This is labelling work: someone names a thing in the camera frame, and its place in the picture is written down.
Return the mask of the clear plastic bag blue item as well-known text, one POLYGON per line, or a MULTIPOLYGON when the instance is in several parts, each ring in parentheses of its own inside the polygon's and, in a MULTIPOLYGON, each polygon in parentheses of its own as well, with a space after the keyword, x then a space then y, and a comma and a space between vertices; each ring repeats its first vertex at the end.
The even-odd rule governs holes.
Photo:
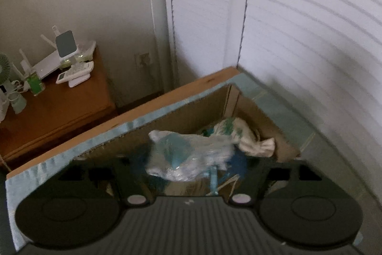
POLYGON ((217 195, 218 172, 226 171, 235 152, 228 136, 149 133, 152 148, 146 172, 167 181, 166 196, 217 195))

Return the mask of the white green cloth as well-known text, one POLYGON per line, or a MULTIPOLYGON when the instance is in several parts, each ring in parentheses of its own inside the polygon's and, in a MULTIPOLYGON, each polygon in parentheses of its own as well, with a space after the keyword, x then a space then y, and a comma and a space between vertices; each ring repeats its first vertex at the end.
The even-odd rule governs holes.
POLYGON ((229 150, 237 147, 250 157, 272 157, 276 150, 273 137, 262 140, 259 132, 252 130, 248 123, 238 117, 229 117, 218 122, 208 138, 229 150))

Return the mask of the light blue towel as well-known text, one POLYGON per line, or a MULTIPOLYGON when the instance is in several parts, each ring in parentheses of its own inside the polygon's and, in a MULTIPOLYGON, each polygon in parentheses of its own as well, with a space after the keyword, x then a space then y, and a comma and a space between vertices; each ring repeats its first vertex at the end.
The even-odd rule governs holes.
POLYGON ((302 152, 315 136, 314 129, 282 98, 272 94, 244 73, 232 67, 188 83, 163 96, 140 105, 53 148, 9 173, 5 182, 6 205, 12 242, 16 250, 26 243, 17 229, 14 214, 17 205, 30 192, 62 169, 75 156, 101 146, 112 138, 127 134, 158 117, 229 85, 236 85, 281 129, 287 141, 302 152))

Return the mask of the cardboard box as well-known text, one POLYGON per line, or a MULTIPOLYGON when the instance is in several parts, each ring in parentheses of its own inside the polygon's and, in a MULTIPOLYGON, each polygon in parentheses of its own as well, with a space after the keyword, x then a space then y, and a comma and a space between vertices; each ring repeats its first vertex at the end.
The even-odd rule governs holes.
MULTIPOLYGON (((115 170, 113 160, 120 154, 147 153, 147 162, 152 148, 149 133, 153 130, 171 131, 181 135, 209 136, 220 121, 238 117, 246 121, 252 130, 259 132, 262 140, 273 137, 276 150, 272 157, 247 156, 247 171, 259 161, 285 162, 299 155, 281 129, 250 99, 245 97, 235 85, 226 85, 214 92, 187 103, 171 113, 148 122, 127 134, 113 138, 101 146, 84 152, 73 160, 80 167, 82 178, 89 178, 92 185, 117 198, 115 194, 115 170)), ((148 186, 154 198, 165 195, 167 181, 149 176, 148 186)))

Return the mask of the wooden nightstand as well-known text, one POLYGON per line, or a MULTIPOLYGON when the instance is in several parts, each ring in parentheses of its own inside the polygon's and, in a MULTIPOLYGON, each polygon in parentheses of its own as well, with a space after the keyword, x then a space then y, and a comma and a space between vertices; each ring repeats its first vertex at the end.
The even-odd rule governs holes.
POLYGON ((66 83, 57 84, 58 75, 51 74, 42 93, 24 94, 27 105, 21 113, 8 109, 1 122, 1 166, 13 169, 63 138, 117 114, 100 52, 95 51, 93 61, 91 77, 84 83, 70 88, 66 83))

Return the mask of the white remote control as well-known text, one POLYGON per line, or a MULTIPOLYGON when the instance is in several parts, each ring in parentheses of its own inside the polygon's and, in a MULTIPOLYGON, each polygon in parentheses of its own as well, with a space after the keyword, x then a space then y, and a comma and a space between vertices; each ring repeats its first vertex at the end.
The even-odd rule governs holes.
POLYGON ((79 78, 89 78, 93 69, 93 61, 76 63, 72 65, 68 71, 62 72, 58 75, 56 84, 68 82, 69 85, 73 85, 74 81, 79 78))

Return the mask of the green small bottle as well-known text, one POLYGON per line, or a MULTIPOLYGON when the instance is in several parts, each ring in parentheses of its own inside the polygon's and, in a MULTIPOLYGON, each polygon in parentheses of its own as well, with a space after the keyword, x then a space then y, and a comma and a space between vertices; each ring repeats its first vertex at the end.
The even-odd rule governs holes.
POLYGON ((39 76, 36 72, 32 72, 26 78, 26 81, 30 87, 30 90, 34 96, 39 95, 41 92, 45 90, 44 83, 40 80, 39 76))

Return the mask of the green desk fan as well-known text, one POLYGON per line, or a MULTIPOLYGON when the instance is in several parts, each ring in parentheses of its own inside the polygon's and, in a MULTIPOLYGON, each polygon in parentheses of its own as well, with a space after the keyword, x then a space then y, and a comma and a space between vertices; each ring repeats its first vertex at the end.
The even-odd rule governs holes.
POLYGON ((26 107, 27 101, 10 81, 10 72, 11 62, 1 53, 1 87, 6 91, 3 95, 6 96, 6 102, 12 106, 15 114, 20 114, 26 107))

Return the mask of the white router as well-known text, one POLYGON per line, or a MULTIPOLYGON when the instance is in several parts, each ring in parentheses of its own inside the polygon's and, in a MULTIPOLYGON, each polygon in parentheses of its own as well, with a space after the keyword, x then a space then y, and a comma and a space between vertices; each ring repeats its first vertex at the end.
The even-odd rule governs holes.
MULTIPOLYGON (((50 53, 47 57, 45 57, 40 62, 32 66, 30 65, 30 62, 27 59, 25 53, 21 49, 19 49, 19 53, 23 57, 20 63, 21 67, 23 68, 23 72, 20 72, 19 69, 13 63, 11 63, 11 66, 13 71, 23 81, 25 81, 27 76, 33 72, 35 72, 38 75, 39 79, 42 80, 44 77, 55 72, 57 69, 68 69, 72 65, 71 59, 69 57, 66 57, 65 59, 60 58, 57 46, 53 41, 51 41, 43 34, 40 35, 40 38, 42 38, 42 40, 51 45, 51 47, 53 47, 54 49, 54 52, 50 53)), ((77 52, 74 56, 76 62, 80 63, 93 60, 93 54, 96 48, 95 40, 77 41, 76 46, 77 52)))

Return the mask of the small grey screen device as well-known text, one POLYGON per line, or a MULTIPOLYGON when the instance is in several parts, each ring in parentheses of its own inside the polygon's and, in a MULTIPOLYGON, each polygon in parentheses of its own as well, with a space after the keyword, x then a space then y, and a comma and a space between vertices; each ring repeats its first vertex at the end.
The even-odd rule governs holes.
POLYGON ((61 60, 66 60, 78 53, 78 47, 71 30, 56 36, 55 43, 61 60))

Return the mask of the white louvered closet door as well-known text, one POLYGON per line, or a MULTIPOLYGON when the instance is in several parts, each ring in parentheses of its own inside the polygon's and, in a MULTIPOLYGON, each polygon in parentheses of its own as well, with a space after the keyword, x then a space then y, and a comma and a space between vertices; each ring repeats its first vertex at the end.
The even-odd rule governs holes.
POLYGON ((174 83, 235 67, 381 196, 381 0, 166 0, 174 83))

